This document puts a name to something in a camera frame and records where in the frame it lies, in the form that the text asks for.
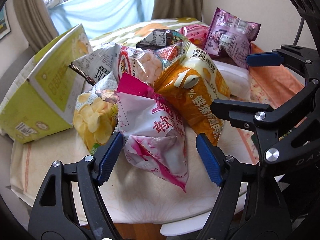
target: light blue fabric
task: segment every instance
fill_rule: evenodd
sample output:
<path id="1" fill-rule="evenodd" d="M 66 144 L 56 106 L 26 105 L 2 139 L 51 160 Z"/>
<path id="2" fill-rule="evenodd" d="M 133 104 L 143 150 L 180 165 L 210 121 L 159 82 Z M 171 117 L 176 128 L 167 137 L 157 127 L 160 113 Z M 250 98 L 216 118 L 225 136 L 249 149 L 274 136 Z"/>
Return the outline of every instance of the light blue fabric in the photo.
<path id="1" fill-rule="evenodd" d="M 59 34 L 82 23 L 89 39 L 151 20 L 154 0 L 69 0 L 48 9 Z"/>

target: green box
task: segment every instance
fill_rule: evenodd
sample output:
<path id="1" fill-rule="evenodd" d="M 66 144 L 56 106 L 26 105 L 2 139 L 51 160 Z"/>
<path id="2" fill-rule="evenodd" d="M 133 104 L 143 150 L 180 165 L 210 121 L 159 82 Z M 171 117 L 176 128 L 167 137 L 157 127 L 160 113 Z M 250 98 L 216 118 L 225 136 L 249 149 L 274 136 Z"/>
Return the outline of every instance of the green box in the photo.
<path id="1" fill-rule="evenodd" d="M 68 65 L 91 51 L 78 25 L 33 56 L 0 104 L 0 128 L 20 143 L 71 128 L 84 78 Z"/>

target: picture frame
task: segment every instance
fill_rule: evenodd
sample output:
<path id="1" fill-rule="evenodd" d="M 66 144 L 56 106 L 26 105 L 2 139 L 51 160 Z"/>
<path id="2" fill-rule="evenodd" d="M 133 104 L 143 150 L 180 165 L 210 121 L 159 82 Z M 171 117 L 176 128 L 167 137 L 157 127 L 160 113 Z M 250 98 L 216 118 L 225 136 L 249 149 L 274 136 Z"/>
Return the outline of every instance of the picture frame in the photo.
<path id="1" fill-rule="evenodd" d="M 0 10 L 0 40 L 11 32 L 10 25 L 8 22 L 6 6 Z"/>

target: blue gripper pad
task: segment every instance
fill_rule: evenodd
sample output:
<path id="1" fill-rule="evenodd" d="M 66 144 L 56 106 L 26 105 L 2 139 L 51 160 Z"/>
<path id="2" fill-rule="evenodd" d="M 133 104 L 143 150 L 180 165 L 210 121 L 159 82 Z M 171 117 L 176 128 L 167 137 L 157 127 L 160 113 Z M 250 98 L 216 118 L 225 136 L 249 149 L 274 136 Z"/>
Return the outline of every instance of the blue gripper pad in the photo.
<path id="1" fill-rule="evenodd" d="M 279 66 L 284 63 L 284 57 L 278 52 L 266 52 L 250 54 L 246 61 L 250 67 Z"/>
<path id="2" fill-rule="evenodd" d="M 215 158 L 210 149 L 211 147 L 216 146 L 211 144 L 205 134 L 199 134 L 196 138 L 196 147 L 210 180 L 216 183 L 218 187 L 221 187 L 223 185 L 223 178 L 221 176 L 221 161 L 219 162 L 219 160 Z"/>
<path id="3" fill-rule="evenodd" d="M 113 167 L 116 164 L 120 151 L 123 147 L 123 137 L 121 133 L 117 133 L 111 142 L 106 154 L 99 164 L 99 172 L 97 177 L 97 182 L 101 186 L 104 182 L 108 181 L 110 174 L 113 170 Z"/>

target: wall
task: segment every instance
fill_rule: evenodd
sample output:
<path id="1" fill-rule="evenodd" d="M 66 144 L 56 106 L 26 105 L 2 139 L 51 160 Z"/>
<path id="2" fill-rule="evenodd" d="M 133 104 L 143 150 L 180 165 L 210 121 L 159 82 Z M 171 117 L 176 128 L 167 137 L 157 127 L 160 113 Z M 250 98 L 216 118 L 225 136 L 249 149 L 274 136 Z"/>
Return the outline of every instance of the wall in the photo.
<path id="1" fill-rule="evenodd" d="M 0 40 L 0 77 L 28 47 L 28 42 L 14 12 L 12 0 L 7 0 L 6 11 L 11 32 Z"/>
<path id="2" fill-rule="evenodd" d="M 255 43 L 264 51 L 292 44 L 300 24 L 300 16 L 290 0 L 204 0 L 203 21 L 208 25 L 216 7 L 244 20 L 261 23 Z M 307 24 L 298 46 L 316 48 Z"/>

